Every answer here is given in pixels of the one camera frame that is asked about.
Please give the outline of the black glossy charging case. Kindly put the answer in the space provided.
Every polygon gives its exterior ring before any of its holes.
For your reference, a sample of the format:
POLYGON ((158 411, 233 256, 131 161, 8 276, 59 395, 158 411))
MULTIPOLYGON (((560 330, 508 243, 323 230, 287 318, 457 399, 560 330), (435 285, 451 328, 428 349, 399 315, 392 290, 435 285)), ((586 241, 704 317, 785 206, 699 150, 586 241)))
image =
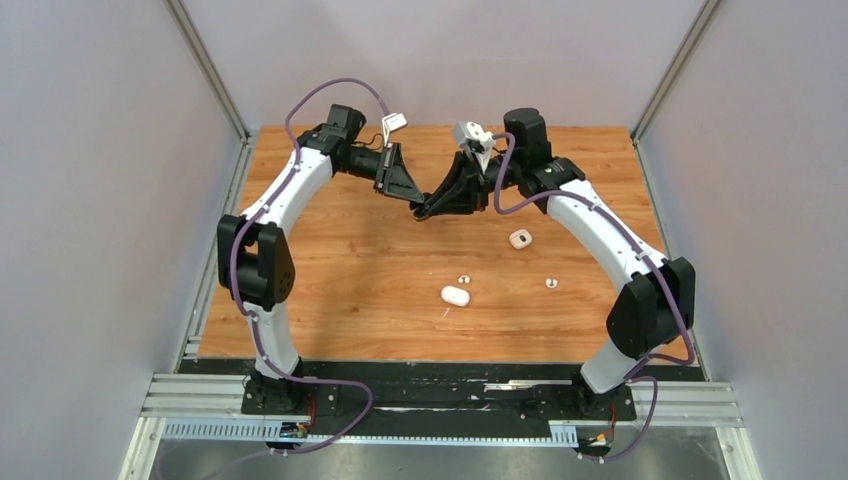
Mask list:
POLYGON ((424 205, 412 205, 410 210, 417 222, 423 222, 429 218, 428 210, 424 205))

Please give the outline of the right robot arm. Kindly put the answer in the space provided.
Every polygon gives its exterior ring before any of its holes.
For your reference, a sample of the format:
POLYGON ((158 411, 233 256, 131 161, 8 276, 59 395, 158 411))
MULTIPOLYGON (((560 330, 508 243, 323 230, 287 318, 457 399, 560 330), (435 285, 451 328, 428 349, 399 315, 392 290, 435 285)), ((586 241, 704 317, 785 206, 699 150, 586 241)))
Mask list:
POLYGON ((686 348, 676 362, 694 362, 695 269, 686 258, 670 259, 641 239, 572 160, 553 154, 538 109, 510 110, 503 123, 501 133, 458 123, 453 135, 459 150, 448 174, 411 209, 426 220, 487 207, 509 215, 535 206, 590 253, 618 291, 606 319, 608 338, 581 366, 570 392, 577 413, 596 417, 609 407, 610 391, 634 379, 649 360, 669 360, 662 349, 676 339, 686 348))

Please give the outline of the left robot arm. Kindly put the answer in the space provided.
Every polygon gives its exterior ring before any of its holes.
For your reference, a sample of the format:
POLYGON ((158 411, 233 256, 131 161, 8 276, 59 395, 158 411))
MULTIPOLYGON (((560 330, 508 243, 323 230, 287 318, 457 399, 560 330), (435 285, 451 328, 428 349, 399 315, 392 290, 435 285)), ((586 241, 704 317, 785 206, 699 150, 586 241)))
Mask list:
POLYGON ((312 198, 337 174, 370 180, 377 193, 421 202, 423 193, 406 169, 401 146, 389 136, 407 126, 401 113, 381 120, 379 149, 358 144, 364 114, 334 104, 325 122, 294 139, 294 149, 268 189, 239 215, 217 224, 218 275, 245 316, 256 361, 251 380, 268 390, 268 400, 283 413, 298 411, 306 386, 297 377, 301 357, 293 345, 286 302, 296 269, 288 236, 312 198))

